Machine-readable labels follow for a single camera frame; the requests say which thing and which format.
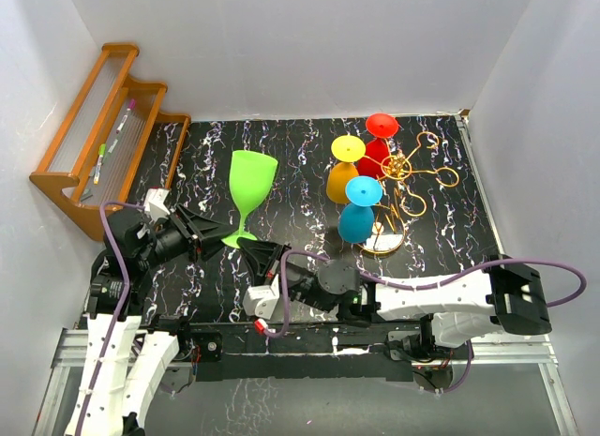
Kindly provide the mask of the green wine glass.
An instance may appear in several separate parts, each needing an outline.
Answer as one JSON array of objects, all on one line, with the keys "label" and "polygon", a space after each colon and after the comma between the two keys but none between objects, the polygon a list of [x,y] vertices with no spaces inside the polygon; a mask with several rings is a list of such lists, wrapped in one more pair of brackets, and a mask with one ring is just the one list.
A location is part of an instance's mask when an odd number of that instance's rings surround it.
[{"label": "green wine glass", "polygon": [[240,237],[256,240],[245,230],[246,219],[269,195],[277,169],[278,161],[266,154],[249,150],[232,152],[229,188],[240,221],[238,229],[222,239],[226,246],[239,248]]}]

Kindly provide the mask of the red wine glass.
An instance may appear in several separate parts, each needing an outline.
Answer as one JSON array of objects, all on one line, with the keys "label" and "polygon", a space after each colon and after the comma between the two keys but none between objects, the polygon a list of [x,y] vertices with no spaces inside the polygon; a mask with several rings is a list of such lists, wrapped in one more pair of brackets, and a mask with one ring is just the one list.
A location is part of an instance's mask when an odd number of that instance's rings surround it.
[{"label": "red wine glass", "polygon": [[362,176],[379,180],[384,178],[383,164],[389,161],[388,140],[397,134],[399,123],[390,114],[374,113],[367,119],[366,128],[374,139],[366,144],[366,152],[357,163],[357,171]]}]

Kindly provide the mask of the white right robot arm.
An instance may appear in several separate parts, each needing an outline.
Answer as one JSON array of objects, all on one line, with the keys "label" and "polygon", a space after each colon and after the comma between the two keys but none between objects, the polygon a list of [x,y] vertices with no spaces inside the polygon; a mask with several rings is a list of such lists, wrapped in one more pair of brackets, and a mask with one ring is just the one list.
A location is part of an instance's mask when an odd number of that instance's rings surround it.
[{"label": "white right robot arm", "polygon": [[289,262],[290,247],[273,242],[239,238],[237,244],[252,276],[244,311],[265,335],[276,306],[285,308],[287,322],[293,301],[334,311],[355,326],[416,320],[419,334],[392,346],[414,360],[435,359],[488,333],[538,336],[552,329],[539,272],[507,256],[454,276],[384,279],[342,260],[324,260],[311,272]]}]

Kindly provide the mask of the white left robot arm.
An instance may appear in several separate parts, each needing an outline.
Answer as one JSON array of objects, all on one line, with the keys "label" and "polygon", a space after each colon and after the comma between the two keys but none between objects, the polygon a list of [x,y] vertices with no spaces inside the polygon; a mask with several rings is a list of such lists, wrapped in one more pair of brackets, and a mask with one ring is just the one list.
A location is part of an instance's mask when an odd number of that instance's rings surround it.
[{"label": "white left robot arm", "polygon": [[86,308],[87,347],[67,435],[143,435],[145,420],[164,373],[173,360],[195,352],[185,316],[153,318],[135,359],[151,274],[186,255],[196,263],[223,249],[229,224],[182,205],[111,203],[99,208],[105,249],[92,268]]}]

